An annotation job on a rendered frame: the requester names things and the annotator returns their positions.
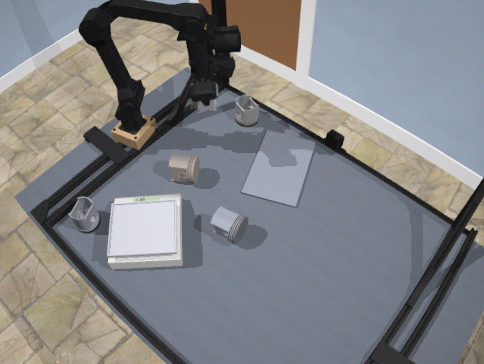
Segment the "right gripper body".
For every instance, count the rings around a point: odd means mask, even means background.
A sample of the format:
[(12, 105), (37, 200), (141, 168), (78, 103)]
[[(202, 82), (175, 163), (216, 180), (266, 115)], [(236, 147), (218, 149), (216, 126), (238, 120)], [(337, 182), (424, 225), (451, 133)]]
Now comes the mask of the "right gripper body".
[(212, 62), (212, 50), (210, 54), (202, 58), (189, 56), (191, 78), (197, 77), (197, 82), (201, 79), (200, 83), (194, 83), (191, 86), (191, 99), (193, 102), (214, 100), (217, 98), (216, 83), (211, 81), (209, 77), (210, 62)]

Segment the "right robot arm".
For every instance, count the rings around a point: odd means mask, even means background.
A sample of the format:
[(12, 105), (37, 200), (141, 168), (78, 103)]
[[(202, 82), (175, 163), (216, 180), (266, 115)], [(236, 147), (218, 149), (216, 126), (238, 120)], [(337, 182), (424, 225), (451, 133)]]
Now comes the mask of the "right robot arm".
[(217, 21), (207, 13), (202, 4), (172, 5), (146, 0), (109, 0), (98, 8), (92, 8), (83, 18), (78, 30), (86, 43), (96, 48), (117, 88), (120, 106), (117, 107), (115, 117), (117, 120), (130, 120), (121, 121), (120, 130), (136, 135), (147, 120), (140, 111), (146, 88), (141, 80), (131, 78), (111, 38), (110, 24), (118, 17), (171, 26), (179, 31), (177, 41), (186, 41), (190, 57), (205, 57), (210, 54), (211, 49), (220, 53), (213, 55), (212, 51), (209, 77), (214, 77), (214, 73), (232, 77), (235, 59), (230, 56), (230, 52), (241, 52), (241, 33), (238, 25), (217, 27)]

